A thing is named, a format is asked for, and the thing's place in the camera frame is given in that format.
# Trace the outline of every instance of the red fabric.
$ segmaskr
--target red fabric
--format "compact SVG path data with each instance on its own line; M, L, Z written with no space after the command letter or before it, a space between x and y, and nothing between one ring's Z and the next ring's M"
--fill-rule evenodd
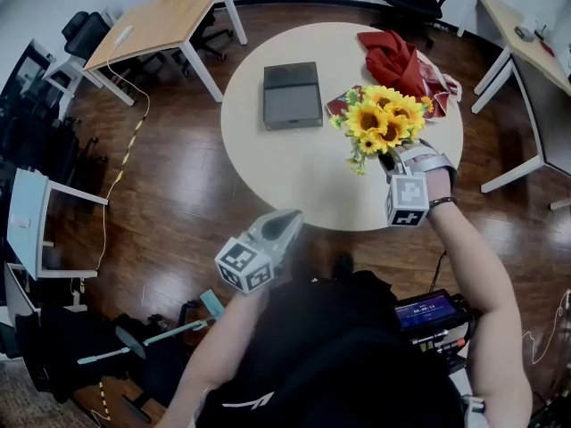
M392 30L364 32L357 37L368 50L367 70L381 86L392 87L403 95L426 95L414 45L405 43Z

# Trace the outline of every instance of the bracelet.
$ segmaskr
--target bracelet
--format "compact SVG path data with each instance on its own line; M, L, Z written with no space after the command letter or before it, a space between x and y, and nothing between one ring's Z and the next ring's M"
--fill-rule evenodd
M451 196L445 196L443 198L439 198L438 200L432 200L431 202L428 203L428 208L430 210L432 210L433 208L435 208L436 206L438 206L439 204L444 204L444 203L454 203L454 204L458 204L458 202L456 201L456 198L451 197Z

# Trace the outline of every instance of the white cube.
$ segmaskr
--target white cube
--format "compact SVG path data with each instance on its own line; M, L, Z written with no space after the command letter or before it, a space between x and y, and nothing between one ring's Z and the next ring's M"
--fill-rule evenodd
M428 213L428 190L424 173L393 175L386 197L389 226L419 226Z
M215 261L220 277L243 293L250 293L274 278L271 258L236 238L230 238Z

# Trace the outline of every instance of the wooden floor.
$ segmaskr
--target wooden floor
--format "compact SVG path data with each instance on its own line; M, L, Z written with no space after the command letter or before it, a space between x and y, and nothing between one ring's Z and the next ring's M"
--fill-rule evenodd
M249 6L239 8L239 12L248 46L221 39L217 43L228 60L206 60L222 91L248 53L284 30L321 21L368 25L378 18L370 11L310 4ZM217 27L230 26L224 12L217 18ZM435 30L433 37L434 48L425 53L463 87L464 151L455 191L459 206L505 264L524 331L531 329L538 338L544 338L549 336L563 292L571 285L571 215L569 208L550 211L548 204L566 197L570 184L566 177L544 168L508 187L487 195L480 193L482 183L534 155L524 101L514 83L505 86L480 114L472 114L474 86L498 52L452 33ZM82 87L70 114L83 119L82 141L98 136L97 151L110 159L101 191L106 195L146 103L138 95L136 105L128 107L105 89L90 84ZM220 134L220 105L198 77L183 78L179 69L167 65L160 81L143 83L143 87L151 96L151 111L138 134L123 180L111 194L107 252L101 275L87 281L87 297L91 309L109 317L126 312L145 319L160 313L174 322L181 303L196 299L209 288L226 299L229 292L219 281L213 258L230 236L245 230L269 206L234 171ZM95 267L103 248L100 209L91 216L70 214L58 222L55 231L56 241L71 248L68 255L80 259L83 268L86 262ZM373 270L393 284L399 297L428 290L443 251L428 225L367 233L306 226L301 243L314 257L308 261L300 253L298 266L326 276L335 254L350 251L357 268ZM456 291L447 261L438 285ZM540 348L545 342L540 341ZM531 343L525 341L526 371L534 390L545 398L550 395L561 343L556 337L543 361L531 366ZM131 396L138 392L136 387L124 389L124 385L105 380L113 417L106 424L146 426L122 406L122 392ZM98 391L80 391L78 398L89 409L102 410ZM161 409L154 403L147 407L156 421Z

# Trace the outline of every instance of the bouquet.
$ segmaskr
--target bouquet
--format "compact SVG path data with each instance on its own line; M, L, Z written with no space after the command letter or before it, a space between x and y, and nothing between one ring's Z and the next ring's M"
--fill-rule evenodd
M347 127L345 135L352 139L352 156L347 161L358 175L365 174L367 159L414 141L425 127L425 112L434 110L427 96L418 103L414 96L402 96L385 86L353 88L344 100L348 109L331 116L329 122L339 130Z

